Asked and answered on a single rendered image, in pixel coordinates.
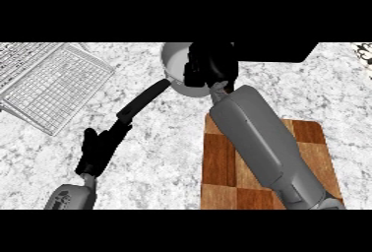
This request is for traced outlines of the black and white patterned object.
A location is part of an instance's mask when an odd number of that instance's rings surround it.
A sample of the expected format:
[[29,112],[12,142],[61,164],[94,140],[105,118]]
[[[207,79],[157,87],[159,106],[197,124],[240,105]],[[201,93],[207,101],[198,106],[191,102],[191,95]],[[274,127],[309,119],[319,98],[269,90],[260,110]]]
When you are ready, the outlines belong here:
[[352,42],[350,46],[372,80],[372,42]]

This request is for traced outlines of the black appliance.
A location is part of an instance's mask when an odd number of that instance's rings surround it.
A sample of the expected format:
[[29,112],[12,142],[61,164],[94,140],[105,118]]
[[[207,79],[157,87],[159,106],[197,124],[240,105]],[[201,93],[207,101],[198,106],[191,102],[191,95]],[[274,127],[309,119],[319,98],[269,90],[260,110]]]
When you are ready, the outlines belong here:
[[311,41],[241,41],[234,49],[238,61],[302,63],[317,46]]

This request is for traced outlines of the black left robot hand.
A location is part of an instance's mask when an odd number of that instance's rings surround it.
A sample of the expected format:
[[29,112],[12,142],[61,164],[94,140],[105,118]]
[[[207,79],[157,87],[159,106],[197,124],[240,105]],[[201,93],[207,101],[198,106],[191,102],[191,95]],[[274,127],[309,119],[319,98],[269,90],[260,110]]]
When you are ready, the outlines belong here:
[[98,133],[94,128],[85,130],[85,138],[82,145],[82,158],[76,167],[76,173],[83,173],[100,177],[110,164],[117,147],[126,139],[133,129],[132,124],[117,121],[114,128]]

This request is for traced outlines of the checkered wooden cutting board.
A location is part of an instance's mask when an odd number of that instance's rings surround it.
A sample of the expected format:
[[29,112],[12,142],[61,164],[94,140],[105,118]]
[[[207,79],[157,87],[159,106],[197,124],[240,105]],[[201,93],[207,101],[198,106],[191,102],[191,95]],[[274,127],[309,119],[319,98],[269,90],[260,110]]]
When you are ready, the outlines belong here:
[[[296,137],[302,157],[330,194],[343,201],[322,124],[283,120]],[[275,192],[265,188],[241,159],[234,144],[206,115],[201,209],[284,210]]]

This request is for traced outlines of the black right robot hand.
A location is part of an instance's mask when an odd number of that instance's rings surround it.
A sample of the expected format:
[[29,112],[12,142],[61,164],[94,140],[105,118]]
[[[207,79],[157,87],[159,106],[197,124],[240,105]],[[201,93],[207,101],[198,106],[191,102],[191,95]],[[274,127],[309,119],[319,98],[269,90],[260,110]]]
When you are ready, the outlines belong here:
[[191,88],[213,87],[226,82],[225,90],[234,92],[238,77],[238,60],[229,42],[194,42],[190,46],[185,64],[185,85]]

